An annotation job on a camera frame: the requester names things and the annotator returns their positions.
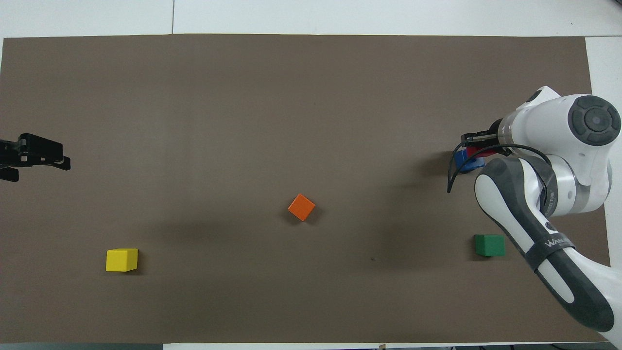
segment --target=yellow cube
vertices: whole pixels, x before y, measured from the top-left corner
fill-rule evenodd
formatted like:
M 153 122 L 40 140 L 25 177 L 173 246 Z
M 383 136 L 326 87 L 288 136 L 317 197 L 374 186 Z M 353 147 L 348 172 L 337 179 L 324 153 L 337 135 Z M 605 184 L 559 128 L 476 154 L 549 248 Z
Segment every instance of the yellow cube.
M 138 249 L 119 248 L 106 252 L 106 271 L 128 272 L 138 267 Z

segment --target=black strap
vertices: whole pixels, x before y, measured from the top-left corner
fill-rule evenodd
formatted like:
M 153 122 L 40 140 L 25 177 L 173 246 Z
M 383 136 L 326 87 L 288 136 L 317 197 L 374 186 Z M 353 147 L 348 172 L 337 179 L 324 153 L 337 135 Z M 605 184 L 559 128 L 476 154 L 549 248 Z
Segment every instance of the black strap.
M 544 237 L 531 246 L 525 254 L 525 260 L 527 260 L 531 270 L 535 271 L 549 255 L 568 247 L 575 248 L 575 245 L 565 234 L 561 232 L 550 234 L 548 237 Z

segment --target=white table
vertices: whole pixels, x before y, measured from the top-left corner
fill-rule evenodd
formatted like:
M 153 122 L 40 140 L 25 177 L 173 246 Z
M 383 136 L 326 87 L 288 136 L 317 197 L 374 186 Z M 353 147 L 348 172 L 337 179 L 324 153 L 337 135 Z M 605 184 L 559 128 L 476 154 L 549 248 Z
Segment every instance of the white table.
M 0 0 L 2 38 L 183 33 L 582 36 L 592 92 L 622 109 L 622 5 L 614 0 Z M 622 178 L 622 143 L 612 149 L 611 162 L 614 178 Z M 605 211 L 611 265 L 622 268 L 622 215 L 618 214 L 622 181 L 614 181 Z M 568 232 L 570 237 L 575 234 L 588 232 Z M 165 348 L 302 350 L 380 345 L 166 344 Z M 448 345 L 457 344 L 386 347 Z

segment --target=orange cube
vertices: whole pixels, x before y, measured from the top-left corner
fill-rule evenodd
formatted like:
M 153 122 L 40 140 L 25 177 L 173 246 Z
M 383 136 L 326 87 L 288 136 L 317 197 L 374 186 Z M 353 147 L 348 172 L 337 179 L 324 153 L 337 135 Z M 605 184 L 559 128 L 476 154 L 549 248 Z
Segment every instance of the orange cube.
M 315 204 L 312 201 L 305 196 L 298 194 L 287 210 L 300 219 L 300 221 L 304 221 L 307 219 L 307 216 L 311 214 L 313 208 L 315 208 Z

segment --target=table surface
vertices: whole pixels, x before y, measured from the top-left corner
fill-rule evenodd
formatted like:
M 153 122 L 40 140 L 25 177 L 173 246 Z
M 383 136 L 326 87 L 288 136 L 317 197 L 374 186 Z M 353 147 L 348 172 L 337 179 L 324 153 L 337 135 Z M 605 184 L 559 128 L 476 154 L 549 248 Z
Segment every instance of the table surface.
M 267 1 L 0 1 L 0 37 L 167 34 L 171 32 L 278 32 L 306 34 L 435 35 L 621 35 L 621 9 L 613 1 L 526 1 L 490 6 L 486 1 L 431 3 L 373 1 L 319 4 Z M 620 37 L 589 37 L 587 55 L 594 94 L 622 105 Z M 619 144 L 612 152 L 615 173 L 622 168 Z M 611 264 L 621 266 L 622 186 L 607 200 Z

